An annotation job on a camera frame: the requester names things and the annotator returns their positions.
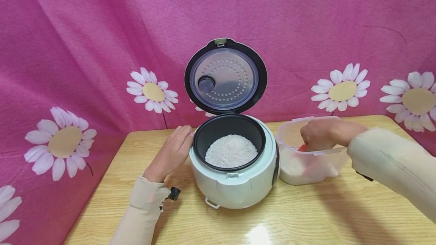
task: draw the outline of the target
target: hand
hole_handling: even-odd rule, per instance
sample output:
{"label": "hand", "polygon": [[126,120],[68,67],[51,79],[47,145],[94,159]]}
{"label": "hand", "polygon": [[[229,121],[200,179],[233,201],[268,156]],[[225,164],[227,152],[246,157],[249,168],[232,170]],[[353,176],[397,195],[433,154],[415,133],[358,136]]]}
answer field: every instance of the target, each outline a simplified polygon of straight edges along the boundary
{"label": "hand", "polygon": [[168,137],[151,164],[144,171],[150,182],[163,183],[166,176],[186,161],[192,146],[193,133],[190,126],[179,126]]}
{"label": "hand", "polygon": [[350,142],[367,128],[356,122],[338,118],[315,119],[301,128],[307,151],[328,150],[335,145],[348,147]]}

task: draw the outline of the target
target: beige sleeve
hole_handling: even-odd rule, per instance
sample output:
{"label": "beige sleeve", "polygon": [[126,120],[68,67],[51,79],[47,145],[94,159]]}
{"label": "beige sleeve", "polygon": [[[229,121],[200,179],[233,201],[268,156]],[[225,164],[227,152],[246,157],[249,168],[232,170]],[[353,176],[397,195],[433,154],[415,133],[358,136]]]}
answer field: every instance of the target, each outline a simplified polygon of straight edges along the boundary
{"label": "beige sleeve", "polygon": [[130,204],[109,245],[150,245],[160,205],[169,194],[164,184],[139,176],[130,194]]}
{"label": "beige sleeve", "polygon": [[357,172],[406,197],[436,223],[436,157],[381,128],[355,137],[347,150]]}

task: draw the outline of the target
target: person's left hand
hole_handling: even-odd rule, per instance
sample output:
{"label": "person's left hand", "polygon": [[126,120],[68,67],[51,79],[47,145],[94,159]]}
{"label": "person's left hand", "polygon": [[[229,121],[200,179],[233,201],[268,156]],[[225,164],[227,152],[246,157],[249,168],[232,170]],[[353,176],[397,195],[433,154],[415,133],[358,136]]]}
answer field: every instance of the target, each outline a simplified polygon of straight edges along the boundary
{"label": "person's left hand", "polygon": [[143,176],[147,180],[163,183],[168,174],[183,165],[192,146],[193,133],[191,131],[190,126],[179,126],[175,129],[144,171]]}

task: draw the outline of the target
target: daisy center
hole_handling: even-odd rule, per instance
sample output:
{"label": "daisy center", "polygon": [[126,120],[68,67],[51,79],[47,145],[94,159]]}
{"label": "daisy center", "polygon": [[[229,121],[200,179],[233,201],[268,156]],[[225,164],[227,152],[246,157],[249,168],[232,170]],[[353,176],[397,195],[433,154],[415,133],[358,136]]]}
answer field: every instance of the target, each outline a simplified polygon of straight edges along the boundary
{"label": "daisy center", "polygon": [[161,102],[165,99],[164,92],[161,90],[161,88],[152,82],[147,82],[144,84],[142,92],[147,99],[151,99],[152,101]]}
{"label": "daisy center", "polygon": [[50,139],[48,150],[57,158],[67,158],[77,148],[81,136],[81,130],[78,127],[65,127]]}
{"label": "daisy center", "polygon": [[413,88],[402,96],[403,105],[416,116],[430,112],[436,106],[436,96],[424,88]]}
{"label": "daisy center", "polygon": [[355,82],[341,82],[328,91],[328,96],[333,101],[346,101],[352,98],[356,92],[357,85]]}

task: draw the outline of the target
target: pink fabric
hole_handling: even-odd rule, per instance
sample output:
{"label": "pink fabric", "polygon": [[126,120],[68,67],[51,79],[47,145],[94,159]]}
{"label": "pink fabric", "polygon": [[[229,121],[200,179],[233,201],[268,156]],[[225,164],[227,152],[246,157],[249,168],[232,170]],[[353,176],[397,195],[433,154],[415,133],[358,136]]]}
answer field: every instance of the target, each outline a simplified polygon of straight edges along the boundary
{"label": "pink fabric", "polygon": [[[207,119],[189,101],[183,74],[212,39],[233,38],[263,57],[268,87],[247,114],[264,122],[331,114],[311,101],[311,87],[350,62],[368,70],[371,85],[338,116],[393,117],[381,88],[410,72],[436,74],[435,0],[0,0],[0,9],[0,188],[21,197],[5,219],[20,220],[4,241],[14,245],[61,244],[129,132]],[[177,92],[175,110],[134,102],[126,83],[140,67]],[[97,131],[89,166],[59,181],[23,158],[35,146],[26,134],[54,121],[52,107]],[[408,132],[436,154],[435,132]]]}

